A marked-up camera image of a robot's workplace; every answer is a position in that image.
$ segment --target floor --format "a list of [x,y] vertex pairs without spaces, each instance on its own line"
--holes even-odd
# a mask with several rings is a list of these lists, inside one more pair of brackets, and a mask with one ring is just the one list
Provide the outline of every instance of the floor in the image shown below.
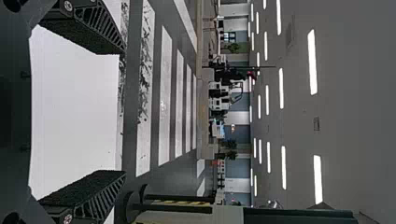
[[[146,183],[159,194],[203,195],[205,161],[196,159],[196,3],[130,4],[130,14],[121,15],[129,24],[121,25],[128,50],[119,85],[121,168],[127,171],[120,198]],[[125,223],[123,218],[119,200],[115,223]]]

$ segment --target equipment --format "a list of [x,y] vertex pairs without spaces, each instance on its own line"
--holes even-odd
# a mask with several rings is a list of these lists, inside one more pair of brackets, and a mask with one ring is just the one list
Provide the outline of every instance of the equipment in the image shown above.
[[[119,179],[108,178],[107,172],[93,175],[98,182],[106,182],[105,187],[97,185],[92,189],[91,184],[86,185],[90,188],[84,189],[85,192],[95,195],[87,194],[82,199],[78,195],[86,193],[73,189],[78,184],[91,183],[87,180],[92,176],[86,177],[40,201],[44,207],[28,187],[32,138],[29,37],[41,23],[93,53],[124,53],[125,44],[111,15],[101,0],[2,0],[0,22],[0,176],[3,178],[0,222],[47,224],[56,221],[68,224],[75,216],[78,221],[73,223],[102,223],[118,191],[113,189],[113,197],[108,198],[110,201],[106,201],[106,197],[103,201],[99,195],[106,195],[107,187],[114,181],[118,189],[122,186]],[[111,174],[123,179],[122,175]],[[62,197],[65,204],[56,204],[56,195]]]

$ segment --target metal structure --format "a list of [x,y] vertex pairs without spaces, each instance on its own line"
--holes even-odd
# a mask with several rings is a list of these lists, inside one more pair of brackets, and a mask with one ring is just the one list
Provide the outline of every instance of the metal structure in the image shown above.
[[[65,20],[83,23],[84,16],[88,15],[87,10],[94,4],[97,8],[102,9],[102,13],[107,13],[108,18],[110,14],[108,14],[104,4],[100,0],[96,1],[0,0],[0,22],[2,24],[2,33],[0,34],[0,49],[2,50],[0,60],[0,176],[2,177],[2,185],[0,185],[0,192],[2,202],[6,202],[0,204],[1,223],[55,223],[55,219],[49,216],[48,211],[40,205],[28,187],[32,138],[32,80],[29,37],[32,30],[41,21],[42,24],[47,23],[50,27],[49,11],[62,10],[61,14],[66,14]],[[100,17],[98,11],[99,9],[96,9],[95,14],[98,22],[93,24],[94,21],[92,21],[91,24],[90,21],[89,25],[86,23],[80,25],[78,31],[84,32],[84,34],[91,33],[90,37],[96,36],[95,40],[106,46],[103,48],[95,46],[98,42],[94,41],[89,43],[77,41],[77,34],[73,34],[73,30],[70,29],[68,29],[68,32],[64,32],[62,36],[77,41],[77,44],[94,53],[123,53],[122,46],[124,44],[115,41],[116,37],[114,39],[111,36],[111,41],[108,41],[109,38],[104,37],[103,33],[101,35],[97,33],[97,29],[100,31],[103,28],[103,26],[98,28],[100,25],[97,25],[102,24],[99,22],[106,18]],[[109,22],[108,25],[112,26],[113,24],[110,24],[112,21],[111,19],[106,22]],[[60,33],[59,30],[55,30],[53,30],[55,33]],[[73,214],[67,214],[62,223],[70,223],[72,219]]]

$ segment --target warning stripe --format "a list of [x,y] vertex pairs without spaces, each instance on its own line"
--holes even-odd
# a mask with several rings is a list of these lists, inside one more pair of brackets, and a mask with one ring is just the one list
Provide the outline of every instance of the warning stripe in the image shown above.
[[173,204],[173,205],[193,205],[193,206],[210,206],[210,203],[204,202],[181,202],[181,201],[164,201],[155,200],[155,203]]

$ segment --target fluorescent light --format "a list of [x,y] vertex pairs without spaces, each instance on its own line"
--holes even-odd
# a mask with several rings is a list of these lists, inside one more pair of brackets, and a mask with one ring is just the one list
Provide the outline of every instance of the fluorescent light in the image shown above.
[[280,109],[285,106],[284,92],[283,92],[283,68],[279,69],[279,104]]
[[264,58],[265,61],[268,61],[268,36],[267,32],[264,32]]
[[254,197],[257,197],[257,176],[254,175]]
[[282,15],[280,15],[280,0],[276,0],[277,34],[282,33]]
[[250,109],[249,109],[249,111],[250,111],[250,123],[251,122],[253,122],[253,115],[252,115],[252,107],[250,106]]
[[315,43],[315,30],[308,34],[308,57],[309,57],[309,85],[311,95],[318,93],[318,74],[317,74],[317,47]]
[[262,140],[259,140],[259,164],[262,164]]
[[250,5],[250,18],[251,18],[251,21],[254,21],[253,3]]
[[256,152],[256,138],[253,138],[253,156],[254,156],[255,159],[256,159],[256,155],[257,155],[257,152]]
[[251,33],[251,50],[254,51],[254,33]]
[[286,189],[286,148],[282,146],[282,188]]
[[259,29],[260,29],[259,12],[256,12],[256,34],[259,33]]
[[253,168],[250,168],[250,186],[253,187]]
[[267,172],[271,174],[271,144],[267,142]]
[[257,52],[257,66],[260,67],[260,53]]
[[251,91],[251,77],[248,77],[248,91]]
[[265,110],[266,115],[270,115],[270,88],[265,86]]
[[259,97],[257,97],[257,110],[258,110],[258,117],[259,117],[259,119],[261,119],[262,118],[262,96],[261,95],[259,95]]
[[320,156],[314,156],[314,174],[315,174],[315,203],[318,204],[323,202]]

